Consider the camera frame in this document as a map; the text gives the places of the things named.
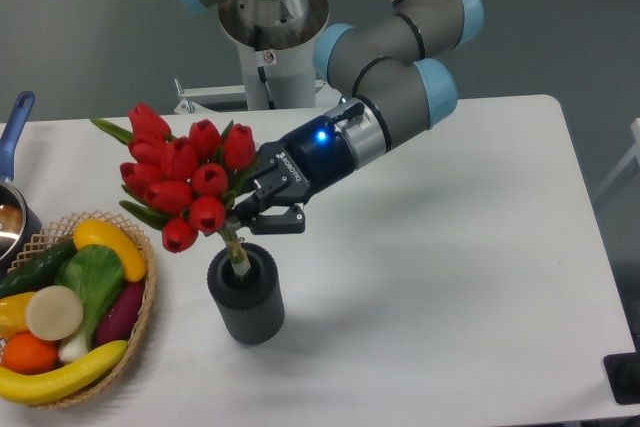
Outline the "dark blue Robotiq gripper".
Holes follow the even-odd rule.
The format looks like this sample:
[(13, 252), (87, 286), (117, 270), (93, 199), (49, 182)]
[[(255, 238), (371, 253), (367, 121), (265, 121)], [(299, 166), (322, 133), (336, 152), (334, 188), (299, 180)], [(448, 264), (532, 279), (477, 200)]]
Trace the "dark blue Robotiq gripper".
[[(233, 215), (254, 235), (301, 234), (306, 219), (296, 203), (307, 203), (355, 168), (346, 137), (333, 119), (316, 117), (259, 148), (243, 185), (250, 196), (232, 210)], [(288, 207), (281, 214), (262, 213), (273, 206)]]

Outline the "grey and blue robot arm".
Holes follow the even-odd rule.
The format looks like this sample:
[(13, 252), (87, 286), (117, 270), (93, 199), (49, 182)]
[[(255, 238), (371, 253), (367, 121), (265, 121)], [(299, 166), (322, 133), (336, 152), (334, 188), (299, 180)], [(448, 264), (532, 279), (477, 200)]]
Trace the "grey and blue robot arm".
[(457, 88), (438, 55), (479, 33), (481, 0), (391, 1), (390, 17), (361, 30), (330, 24), (328, 0), (181, 0), (194, 11), (217, 8), (238, 50), (249, 109), (310, 107), (318, 80), (341, 96), (259, 148), (233, 227), (302, 232), (312, 196), (455, 110)]

